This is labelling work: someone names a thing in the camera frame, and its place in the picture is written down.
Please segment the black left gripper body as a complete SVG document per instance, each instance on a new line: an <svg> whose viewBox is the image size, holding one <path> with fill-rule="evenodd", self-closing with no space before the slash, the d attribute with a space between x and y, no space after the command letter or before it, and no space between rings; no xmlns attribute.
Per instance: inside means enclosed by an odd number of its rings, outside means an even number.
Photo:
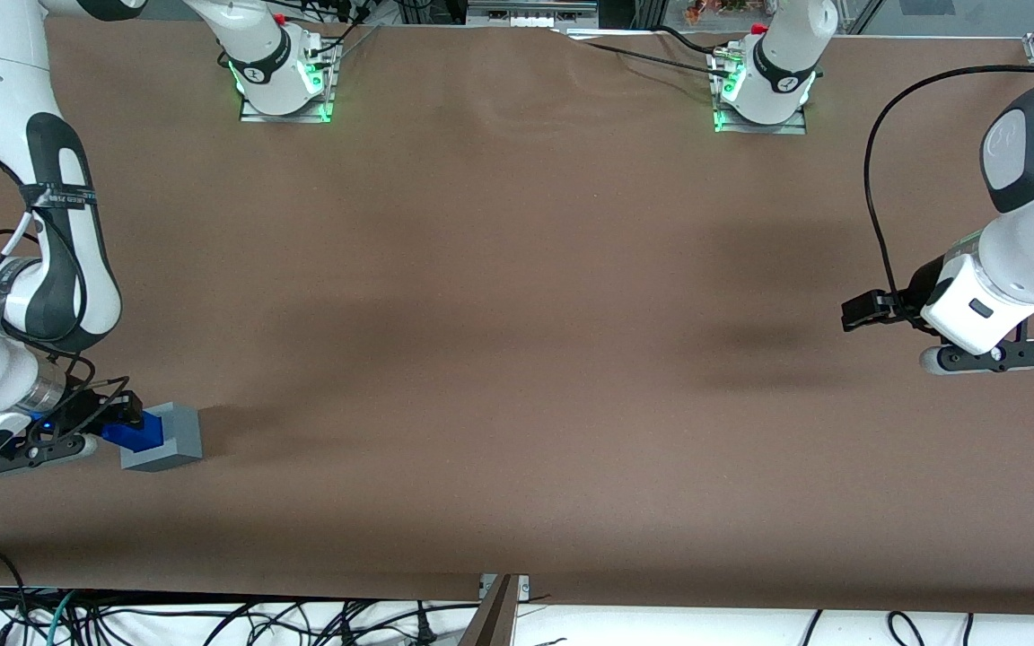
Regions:
<svg viewBox="0 0 1034 646"><path fill-rule="evenodd" d="M904 290L904 312L911 327L930 327L922 314L924 307L936 303L951 286L951 278L942 275L943 266L944 258L933 258L911 275Z"/></svg>

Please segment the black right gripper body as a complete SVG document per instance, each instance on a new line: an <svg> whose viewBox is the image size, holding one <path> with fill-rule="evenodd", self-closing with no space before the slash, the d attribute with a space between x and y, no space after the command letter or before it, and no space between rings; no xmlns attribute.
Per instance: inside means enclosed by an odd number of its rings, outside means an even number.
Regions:
<svg viewBox="0 0 1034 646"><path fill-rule="evenodd" d="M68 392L57 409L50 413L50 436L68 436L79 433L86 436L101 436L107 424L107 394L100 394L89 384L77 384Z"/></svg>

